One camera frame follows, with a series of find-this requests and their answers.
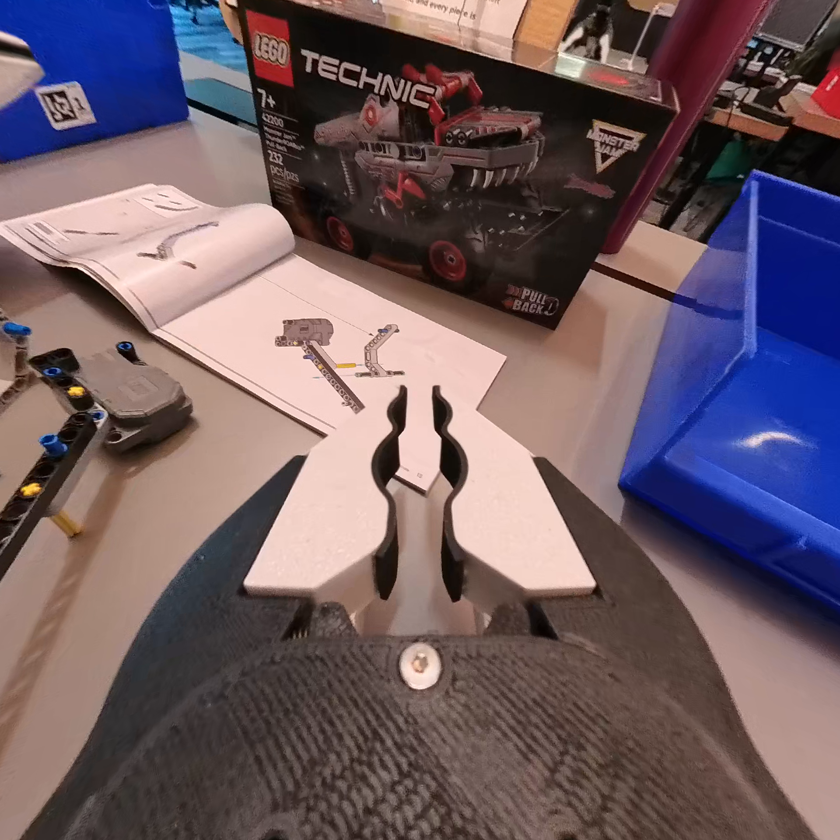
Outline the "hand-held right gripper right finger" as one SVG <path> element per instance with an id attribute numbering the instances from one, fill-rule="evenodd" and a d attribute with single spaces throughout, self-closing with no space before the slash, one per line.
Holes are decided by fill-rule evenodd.
<path id="1" fill-rule="evenodd" d="M 444 501 L 440 567 L 451 602 L 491 614 L 502 604 L 583 597 L 597 583 L 539 467 L 543 460 L 434 386 Z"/>

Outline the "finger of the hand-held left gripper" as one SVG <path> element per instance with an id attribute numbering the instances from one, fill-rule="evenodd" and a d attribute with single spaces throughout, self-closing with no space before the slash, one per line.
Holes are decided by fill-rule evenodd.
<path id="1" fill-rule="evenodd" d="M 1 109 L 32 90 L 44 76 L 43 67 L 24 40 L 1 33 Z"/>

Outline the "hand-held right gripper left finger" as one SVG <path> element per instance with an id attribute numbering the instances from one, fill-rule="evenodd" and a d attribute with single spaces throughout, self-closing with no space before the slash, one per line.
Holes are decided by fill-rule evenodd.
<path id="1" fill-rule="evenodd" d="M 387 489 L 401 465 L 407 389 L 374 402 L 316 444 L 244 579 L 247 595 L 338 604 L 358 631 L 396 582 L 396 502 Z"/>

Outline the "grey motor black beam assembly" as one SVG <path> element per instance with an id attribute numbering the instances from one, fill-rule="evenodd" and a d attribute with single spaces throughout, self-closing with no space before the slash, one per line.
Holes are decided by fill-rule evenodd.
<path id="1" fill-rule="evenodd" d="M 1 513 L 4 578 L 36 526 L 59 521 L 93 456 L 124 454 L 180 432 L 193 414 L 182 385 L 145 363 L 132 342 L 78 357 L 58 348 L 27 359 L 68 415 L 59 430 L 38 440 L 36 461 L 18 482 Z"/>

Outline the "blue plastic bin with tag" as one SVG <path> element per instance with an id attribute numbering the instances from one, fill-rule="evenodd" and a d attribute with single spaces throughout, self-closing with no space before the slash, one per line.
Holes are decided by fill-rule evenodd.
<path id="1" fill-rule="evenodd" d="M 28 44 L 45 71 L 2 108 L 3 163 L 189 117 L 163 2 L 2 1 L 1 26 Z"/>

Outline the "white instruction booklet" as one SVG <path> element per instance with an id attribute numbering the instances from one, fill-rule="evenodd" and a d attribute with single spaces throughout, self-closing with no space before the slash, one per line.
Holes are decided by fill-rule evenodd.
<path id="1" fill-rule="evenodd" d="M 41 262 L 81 270 L 155 338 L 301 424 L 330 434 L 408 388 L 397 478 L 438 475 L 431 386 L 476 408 L 506 357 L 316 266 L 272 206 L 217 207 L 144 184 L 2 221 Z"/>

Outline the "plain blue plastic bin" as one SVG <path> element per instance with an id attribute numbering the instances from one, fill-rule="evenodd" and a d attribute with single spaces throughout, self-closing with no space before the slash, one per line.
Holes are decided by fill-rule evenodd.
<path id="1" fill-rule="evenodd" d="M 675 293 L 619 480 L 838 620 L 838 197 L 751 173 Z"/>

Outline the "black toy truck set box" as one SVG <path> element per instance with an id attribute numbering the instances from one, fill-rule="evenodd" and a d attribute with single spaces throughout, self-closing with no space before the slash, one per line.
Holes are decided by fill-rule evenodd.
<path id="1" fill-rule="evenodd" d="M 378 2 L 237 2 L 292 232 L 556 329 L 679 114 L 673 88 Z"/>

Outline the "white printed paper sheet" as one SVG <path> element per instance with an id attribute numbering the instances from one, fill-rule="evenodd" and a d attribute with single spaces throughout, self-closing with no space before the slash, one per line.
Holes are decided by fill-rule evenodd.
<path id="1" fill-rule="evenodd" d="M 389 14 L 454 25 L 471 34 L 513 40 L 527 1 L 378 1 Z"/>

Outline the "maroon bottle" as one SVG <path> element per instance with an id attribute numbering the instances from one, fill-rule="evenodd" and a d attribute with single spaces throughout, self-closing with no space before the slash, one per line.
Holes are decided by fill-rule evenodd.
<path id="1" fill-rule="evenodd" d="M 647 74 L 668 82 L 679 113 L 650 157 L 610 229 L 601 252 L 617 253 L 720 85 L 772 7 L 772 1 L 680 1 L 648 64 Z"/>

